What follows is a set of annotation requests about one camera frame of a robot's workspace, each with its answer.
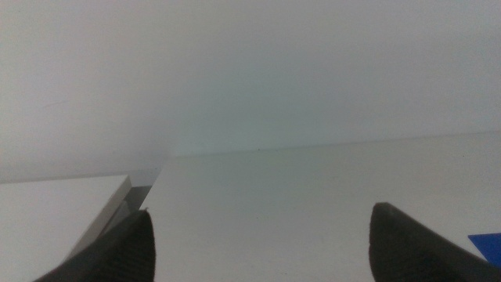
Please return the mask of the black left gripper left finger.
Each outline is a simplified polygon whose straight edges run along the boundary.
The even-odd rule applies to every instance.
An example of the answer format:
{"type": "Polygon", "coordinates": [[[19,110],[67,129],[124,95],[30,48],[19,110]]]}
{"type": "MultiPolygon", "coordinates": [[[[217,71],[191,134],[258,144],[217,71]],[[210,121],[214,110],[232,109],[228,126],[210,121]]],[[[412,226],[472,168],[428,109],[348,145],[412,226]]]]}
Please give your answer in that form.
{"type": "Polygon", "coordinates": [[[156,248],[150,214],[139,210],[38,282],[152,282],[156,248]]]}

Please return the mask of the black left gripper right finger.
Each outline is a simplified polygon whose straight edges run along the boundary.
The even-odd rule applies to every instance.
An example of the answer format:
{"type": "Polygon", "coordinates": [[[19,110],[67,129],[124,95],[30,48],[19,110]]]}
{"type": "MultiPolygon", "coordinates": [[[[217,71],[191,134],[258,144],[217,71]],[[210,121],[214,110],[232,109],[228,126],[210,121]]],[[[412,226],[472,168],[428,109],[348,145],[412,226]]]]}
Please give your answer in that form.
{"type": "Polygon", "coordinates": [[[373,279],[500,282],[496,267],[430,230],[387,202],[373,206],[369,225],[373,279]]]}

